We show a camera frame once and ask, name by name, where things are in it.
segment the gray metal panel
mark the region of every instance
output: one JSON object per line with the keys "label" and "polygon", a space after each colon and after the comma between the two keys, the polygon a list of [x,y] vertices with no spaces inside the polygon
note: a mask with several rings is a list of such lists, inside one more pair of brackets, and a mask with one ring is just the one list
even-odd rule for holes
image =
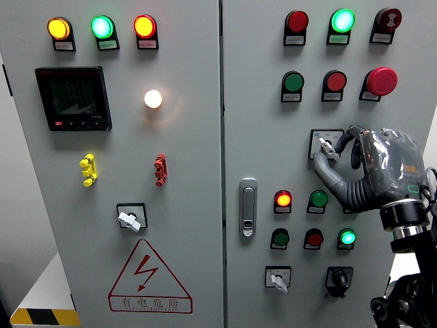
{"label": "gray metal panel", "polygon": [[[369,44],[377,12],[395,6],[403,21],[393,44]],[[350,8],[356,24],[347,46],[326,46],[330,15]],[[283,48],[285,17],[292,10],[309,16],[307,44]],[[312,191],[324,189],[307,160],[312,128],[389,127],[411,134],[425,146],[436,108],[437,36],[433,1],[223,1],[225,154],[227,215],[228,323],[236,327],[373,327],[371,298],[384,294],[393,255],[391,235],[382,229],[378,211],[344,215],[332,195],[324,215],[306,213]],[[394,68],[395,91],[381,102],[358,101],[365,75],[379,66]],[[330,70],[345,72],[343,102],[320,102],[322,80]],[[302,102],[281,104],[286,72],[305,78]],[[336,164],[352,180],[348,148]],[[257,234],[243,240],[238,232],[238,184],[258,181]],[[291,191],[290,215],[273,214],[273,197]],[[287,228],[286,251],[270,250],[274,229]],[[304,250],[305,232],[319,228],[320,251]],[[337,251],[342,228],[357,233],[355,249]],[[291,265],[287,295],[264,288],[264,267]],[[328,296],[324,287],[329,266],[354,268],[345,299]]]}
{"label": "gray metal panel", "polygon": [[[89,26],[99,14],[114,20],[119,51],[97,50]],[[140,14],[157,21],[158,52],[136,48]],[[76,53],[53,50],[46,24],[54,16],[72,23]],[[2,0],[0,47],[83,327],[222,327],[218,3]],[[40,66],[102,66],[112,131],[50,132],[33,71]],[[164,97],[155,111],[143,102],[150,89]],[[79,161],[88,152],[99,177],[86,189]],[[161,152],[169,179],[159,189]],[[146,204],[148,229],[119,228],[123,202]],[[110,311],[108,294],[140,238],[193,298],[193,314]],[[149,284],[166,286],[159,272]]]}

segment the electrical hazard sign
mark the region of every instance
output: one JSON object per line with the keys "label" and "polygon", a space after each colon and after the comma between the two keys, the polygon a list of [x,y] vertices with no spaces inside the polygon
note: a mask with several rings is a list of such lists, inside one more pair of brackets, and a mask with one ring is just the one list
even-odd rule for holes
{"label": "electrical hazard sign", "polygon": [[193,313],[193,299],[145,239],[135,245],[108,299],[113,312]]}

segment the lightning bolt symbol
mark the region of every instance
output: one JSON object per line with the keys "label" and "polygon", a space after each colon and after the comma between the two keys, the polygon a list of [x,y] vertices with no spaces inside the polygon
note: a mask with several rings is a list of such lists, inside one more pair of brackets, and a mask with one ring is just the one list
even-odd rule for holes
{"label": "lightning bolt symbol", "polygon": [[135,270],[134,275],[140,275],[142,273],[146,273],[146,272],[151,272],[149,277],[146,279],[146,281],[144,282],[144,284],[139,285],[138,287],[138,292],[142,291],[145,288],[145,284],[149,281],[149,279],[155,274],[155,272],[158,270],[158,268],[153,268],[153,269],[148,269],[148,270],[141,270],[145,264],[147,263],[147,261],[150,259],[149,255],[144,256],[144,259],[141,261],[141,263],[139,264],[137,270]]}

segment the green push button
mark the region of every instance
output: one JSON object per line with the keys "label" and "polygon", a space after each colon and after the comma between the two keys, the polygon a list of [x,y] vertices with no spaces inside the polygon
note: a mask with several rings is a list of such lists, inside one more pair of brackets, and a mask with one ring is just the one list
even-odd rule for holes
{"label": "green push button", "polygon": [[274,243],[278,246],[284,246],[288,244],[289,241],[290,239],[286,234],[277,234],[274,237]]}
{"label": "green push button", "polygon": [[309,201],[315,207],[323,207],[328,203],[328,195],[323,190],[317,190],[309,196]]}
{"label": "green push button", "polygon": [[285,79],[285,87],[288,91],[296,92],[303,86],[303,78],[298,73],[291,73]]}
{"label": "green push button", "polygon": [[411,193],[420,193],[420,189],[418,186],[414,186],[413,184],[410,184],[408,186],[408,191]]}

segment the illuminated indicator light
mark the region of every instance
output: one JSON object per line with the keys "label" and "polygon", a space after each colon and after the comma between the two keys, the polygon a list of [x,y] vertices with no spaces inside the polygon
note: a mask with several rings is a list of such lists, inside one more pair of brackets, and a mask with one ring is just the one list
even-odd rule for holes
{"label": "illuminated indicator light", "polygon": [[340,72],[331,74],[326,82],[326,85],[334,92],[340,91],[346,86],[346,76]]}
{"label": "illuminated indicator light", "polygon": [[308,21],[307,14],[301,11],[295,11],[291,12],[288,16],[287,26],[294,33],[301,33],[307,28]]}
{"label": "illuminated indicator light", "polygon": [[379,67],[371,71],[367,77],[367,89],[375,96],[390,94],[397,85],[397,74],[389,67]]}
{"label": "illuminated indicator light", "polygon": [[285,79],[285,87],[291,91],[296,92],[303,86],[303,78],[299,74],[290,74]]}
{"label": "illuminated indicator light", "polygon": [[336,32],[346,33],[349,32],[355,23],[355,15],[352,10],[340,9],[337,10],[332,19],[331,25]]}
{"label": "illuminated indicator light", "polygon": [[163,95],[158,90],[147,91],[144,95],[144,102],[150,108],[158,108],[163,102]]}
{"label": "illuminated indicator light", "polygon": [[148,15],[140,15],[134,21],[134,30],[140,38],[149,38],[156,32],[156,22]]}
{"label": "illuminated indicator light", "polygon": [[91,22],[91,30],[99,39],[109,38],[114,32],[114,24],[106,16],[97,16]]}
{"label": "illuminated indicator light", "polygon": [[278,246],[284,246],[288,244],[289,241],[290,239],[286,234],[277,234],[274,237],[274,243]]}
{"label": "illuminated indicator light", "polygon": [[344,230],[340,233],[340,240],[345,245],[350,245],[355,241],[355,233],[352,230]]}
{"label": "illuminated indicator light", "polygon": [[289,195],[280,195],[277,200],[279,206],[288,206],[291,202],[292,199]]}
{"label": "illuminated indicator light", "polygon": [[316,207],[323,207],[328,203],[328,195],[324,191],[313,192],[309,199]]}
{"label": "illuminated indicator light", "polygon": [[54,17],[47,23],[47,31],[55,40],[65,40],[70,35],[70,25],[66,19]]}

